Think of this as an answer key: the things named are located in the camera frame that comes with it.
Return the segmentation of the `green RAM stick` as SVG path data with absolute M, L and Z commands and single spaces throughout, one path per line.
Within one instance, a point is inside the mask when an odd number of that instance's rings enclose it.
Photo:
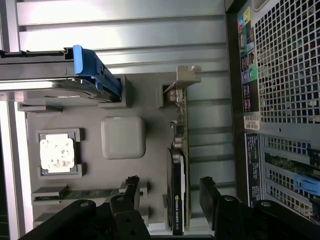
M 81 199 L 98 199 L 108 198 L 110 196 L 119 195 L 118 189 L 95 189 L 95 190 L 66 190 L 59 196 L 38 196 L 34 201 L 63 201 L 63 200 L 81 200 Z

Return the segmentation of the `grey parts rack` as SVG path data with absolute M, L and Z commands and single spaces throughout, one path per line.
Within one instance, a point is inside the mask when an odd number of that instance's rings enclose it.
M 173 107 L 156 107 L 156 90 L 161 84 L 175 79 L 173 73 L 142 73 L 128 75 L 129 108 L 104 109 L 97 106 L 65 107 L 62 112 L 27 113 L 30 187 L 32 191 L 43 186 L 67 184 L 75 190 L 114 189 L 125 178 L 139 176 L 147 185 L 140 207 L 150 224 L 165 220 L 163 195 L 167 193 L 167 148 L 171 145 L 173 131 L 170 121 L 176 117 Z M 137 159 L 106 159 L 102 150 L 101 122 L 105 117 L 138 116 L 146 127 L 146 152 Z M 40 164 L 38 130 L 79 129 L 80 158 L 86 173 L 80 178 L 41 180 L 37 168 Z

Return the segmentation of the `blue slot clip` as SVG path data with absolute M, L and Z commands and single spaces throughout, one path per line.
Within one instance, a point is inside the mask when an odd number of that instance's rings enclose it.
M 320 175 L 295 174 L 293 176 L 293 188 L 306 198 L 320 197 Z

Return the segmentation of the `silver CPU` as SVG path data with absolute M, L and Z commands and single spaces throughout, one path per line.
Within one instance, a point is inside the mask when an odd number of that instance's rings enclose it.
M 48 173 L 69 173 L 75 164 L 74 142 L 71 138 L 42 139 L 40 164 Z

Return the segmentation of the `open black PC case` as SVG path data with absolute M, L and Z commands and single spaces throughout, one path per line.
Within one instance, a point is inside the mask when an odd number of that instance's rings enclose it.
M 320 226 L 293 182 L 320 176 L 320 0 L 224 2 L 237 196 Z

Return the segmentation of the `hard disk with blue carrier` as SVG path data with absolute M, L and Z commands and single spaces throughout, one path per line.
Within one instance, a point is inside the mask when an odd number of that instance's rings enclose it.
M 122 83 L 80 45 L 56 51 L 0 50 L 0 101 L 27 106 L 95 106 L 122 100 Z

